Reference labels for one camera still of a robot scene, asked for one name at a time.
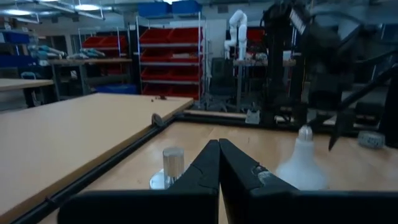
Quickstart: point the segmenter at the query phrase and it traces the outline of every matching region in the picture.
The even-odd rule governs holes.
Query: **small white object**
[[[164,170],[161,169],[155,173],[149,181],[149,187],[151,190],[164,190]]]
[[[5,43],[6,40],[4,39],[4,35],[0,33],[0,43]]]
[[[77,72],[76,71],[70,71],[70,77],[73,79],[73,80],[76,80],[77,79]]]
[[[299,190],[327,189],[327,177],[315,163],[314,150],[312,130],[303,126],[298,132],[292,157],[277,168],[277,176]]]
[[[260,123],[260,111],[251,111],[248,110],[248,113],[246,114],[246,120],[245,122],[247,124],[259,124]]]

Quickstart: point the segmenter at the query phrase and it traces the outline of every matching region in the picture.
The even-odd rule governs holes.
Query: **metal frame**
[[[217,124],[223,126],[238,126],[243,128],[260,128],[260,129],[270,129],[275,131],[294,131],[299,130],[298,126],[294,126],[286,123],[285,121],[278,121],[277,126],[273,128],[267,128],[261,124],[248,124],[245,122],[244,114],[237,114],[236,116],[217,116],[210,114],[194,114],[190,112],[177,112],[173,116],[164,122],[163,126],[152,125],[150,130],[148,130],[142,137],[130,144],[128,147],[120,150],[115,155],[111,156],[109,159],[96,166],[92,170],[88,171],[86,174],[58,191],[54,195],[47,197],[42,203],[38,204],[36,207],[28,211],[27,213],[20,216],[17,220],[12,223],[37,223],[50,215],[55,211],[63,202],[68,200],[71,196],[82,191],[84,188],[89,186],[96,179],[101,177],[104,173],[112,169],[114,166],[119,164],[127,156],[139,149],[147,141],[154,138],[156,135],[160,134],[163,130],[168,128],[173,122],[188,122],[188,123],[203,123],[203,124]],[[316,133],[330,134],[333,131],[333,125],[323,125],[320,127]],[[358,136],[358,132],[361,131],[360,128],[354,128],[351,131],[343,132],[342,136],[355,138]]]
[[[93,33],[91,31],[104,31],[104,32],[110,31],[110,32],[112,32],[113,29],[115,29],[115,28],[116,28],[116,32],[118,33],[118,48],[117,49],[119,50],[119,57],[124,56],[121,53],[122,49],[121,49],[121,46],[120,46],[120,33],[119,32],[121,30],[126,30],[126,32],[127,32],[127,44],[129,45],[129,55],[128,56],[129,56],[129,58],[131,58],[130,26],[127,26],[127,28],[120,28],[120,27],[103,27],[103,28],[100,28],[100,29],[97,28],[97,27],[78,28],[80,48],[82,48],[82,43],[83,43],[82,39],[81,39],[81,36],[84,35],[84,34],[81,33],[83,30],[90,30],[90,34],[91,34],[91,36],[93,36]],[[114,48],[96,48],[96,49],[97,50],[109,50],[109,49],[112,50]],[[55,68],[56,66],[57,65],[51,64],[52,73],[53,73],[53,81],[54,81],[54,85],[55,85],[57,98],[59,100],[67,100],[70,97],[68,97],[68,96],[60,96],[59,84],[60,84],[61,81],[60,81],[60,79],[58,77],[57,69]],[[83,65],[79,64],[78,66],[79,66],[79,73],[80,73],[80,80],[81,80],[81,89],[82,89],[82,92],[83,92],[83,96],[85,96],[85,95],[90,94],[90,88],[88,86],[88,78],[87,78],[87,75],[86,75],[87,74],[86,67],[85,67],[84,64]],[[132,82],[131,63],[127,63],[126,64],[126,68],[127,68],[127,70],[126,70],[126,72],[127,72],[127,81],[129,83],[131,83]]]
[[[186,43],[177,43],[177,44],[140,44],[139,42],[139,26],[146,26],[148,29],[151,28],[151,20],[157,20],[163,19],[164,22],[170,22],[170,19],[173,18],[181,18],[181,19],[188,19],[188,18],[195,18],[198,20],[198,43],[197,44],[186,44]],[[146,25],[140,25],[140,20],[146,20]],[[203,28],[203,40],[201,43],[201,32],[200,29]],[[141,16],[136,16],[136,30],[137,30],[137,49],[138,49],[138,63],[139,63],[139,80],[140,80],[140,85],[141,85],[141,92],[143,91],[143,86],[142,83],[168,83],[168,84],[176,84],[176,85],[198,85],[198,96],[199,96],[199,105],[201,103],[201,99],[203,98],[202,96],[205,95],[205,87],[206,87],[206,69],[207,69],[207,41],[206,41],[206,33],[207,33],[207,21],[206,18],[201,14],[201,12],[195,13],[195,14],[174,14],[174,15],[167,15],[165,17],[151,17],[151,18],[145,18]],[[173,62],[143,62],[141,63],[141,48],[144,47],[198,47],[198,63],[173,63]],[[199,75],[199,80],[198,82],[179,82],[179,81],[161,81],[161,80],[152,80],[152,81],[143,81],[141,80],[141,66],[200,66],[202,65],[202,74]]]
[[[53,9],[58,9],[58,10],[61,10],[61,11],[64,11],[64,12],[74,13],[74,14],[78,14],[78,15],[81,15],[81,16],[90,17],[90,18],[93,18],[93,19],[105,20],[105,17],[104,17],[104,14],[103,14],[103,10],[102,10],[101,1],[100,1],[101,16],[96,16],[94,14],[90,14],[90,13],[87,13],[87,12],[76,10],[74,5],[68,4],[66,2],[61,2],[61,1],[59,1],[57,3],[63,4],[64,6],[72,7],[73,9],[62,7],[62,6],[59,6],[59,5],[56,5],[56,4],[50,4],[48,2],[39,1],[39,0],[25,0],[25,2],[32,2],[32,3],[35,3],[35,4],[39,4],[41,6],[47,6],[47,7],[53,8]]]
[[[96,50],[118,50],[119,51],[119,57],[125,56],[121,53],[122,49],[120,46],[120,31],[122,30],[126,30],[127,32],[127,38],[129,36],[128,33],[130,33],[130,26],[128,26],[127,28],[123,28],[123,27],[86,27],[86,28],[78,28],[78,35],[79,35],[79,41],[80,41],[80,48],[83,48],[83,41],[81,39],[81,35],[83,35],[81,32],[83,30],[90,30],[90,31],[101,31],[101,32],[112,32],[114,29],[116,28],[116,32],[118,35],[118,47],[117,48],[112,48],[112,47],[97,47],[95,48]]]

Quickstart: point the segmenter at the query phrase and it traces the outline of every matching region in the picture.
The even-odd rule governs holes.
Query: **shelf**
[[[143,83],[154,83],[154,84],[174,84],[174,85],[198,85],[199,82],[187,82],[187,81],[167,81],[167,80],[143,80]]]
[[[156,19],[198,19],[199,18],[199,12],[195,13],[186,13],[186,14],[165,14],[161,16],[140,16],[141,18],[144,19],[150,19],[150,20],[156,20]]]
[[[140,44],[140,47],[197,47],[198,43]]]
[[[234,63],[234,66],[245,66],[245,67],[268,66],[268,60],[234,60],[233,63]],[[293,66],[295,66],[295,64],[296,64],[296,61],[294,59],[290,59],[290,60],[284,59],[284,61],[283,61],[284,67],[293,67]]]
[[[141,62],[143,66],[199,66],[199,63],[183,62]]]
[[[84,49],[95,49],[95,50],[119,50],[118,47],[90,47]]]
[[[84,65],[86,63],[131,63],[130,58],[53,59],[51,65]]]

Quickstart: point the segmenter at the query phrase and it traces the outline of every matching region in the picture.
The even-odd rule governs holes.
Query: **workbench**
[[[293,152],[297,133],[234,128],[212,124],[174,123],[90,184],[85,190],[148,189],[149,180],[163,166],[162,151],[169,146],[185,150],[189,165],[211,139],[227,138],[260,164],[274,172]],[[357,145],[341,138],[328,152],[328,136],[315,136],[316,161],[328,174],[331,190],[398,190],[398,152]],[[57,211],[40,224],[56,223]],[[227,224],[220,196],[220,224]]]
[[[296,61],[293,59],[284,60],[284,67],[295,66]],[[244,67],[266,67],[268,66],[268,60],[234,60],[234,67],[238,67],[238,88],[236,92],[236,112],[241,111],[241,98],[242,98],[242,79],[243,79],[243,68]]]
[[[24,92],[26,105],[28,107],[35,106],[32,94],[39,89],[42,94],[42,103],[53,103],[59,98],[54,98],[52,80],[29,80],[21,78],[0,78],[0,91],[22,90]]]
[[[148,189],[169,146],[185,150],[188,166],[210,139],[227,138],[264,167],[274,172],[293,151],[297,133],[176,121],[152,133],[151,115],[166,123],[193,103],[189,98],[95,94],[0,115],[0,223],[17,218],[29,208],[51,200],[98,164],[129,149],[150,133],[150,140],[85,186],[87,190]],[[185,114],[241,118],[241,114],[185,111]],[[398,152],[378,151],[340,138],[328,152],[329,136],[316,134],[315,155],[329,177],[332,190],[398,190]],[[57,211],[40,223],[56,223]],[[226,213],[220,199],[220,223]]]
[[[190,98],[94,94],[0,114],[0,223],[9,223],[132,144]]]
[[[62,99],[63,96],[60,96],[60,77],[58,75],[56,66],[79,66],[80,72],[80,81],[81,81],[81,89],[83,92],[83,96],[91,93],[90,85],[88,83],[87,71],[85,68],[86,64],[113,64],[113,63],[124,63],[129,64],[132,60],[130,58],[89,58],[89,59],[53,59],[49,60],[48,63],[51,65],[53,80],[57,92],[58,98]],[[130,83],[131,80],[131,69],[130,66],[126,66],[127,70],[127,80]]]
[[[0,91],[21,90],[53,85],[52,80],[26,80],[18,78],[0,78]]]

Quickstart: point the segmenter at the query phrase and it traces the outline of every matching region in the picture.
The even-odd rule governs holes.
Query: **white light bulb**
[[[296,139],[292,157],[277,168],[277,176],[299,190],[326,189],[326,174],[315,163],[314,149],[312,130],[303,126]]]
[[[80,4],[75,6],[75,9],[81,11],[95,11],[101,9],[99,6],[91,5],[91,4]]]
[[[13,16],[26,16],[32,14],[32,12],[25,11],[25,10],[19,10],[19,9],[6,9],[3,10],[3,13],[13,15]]]

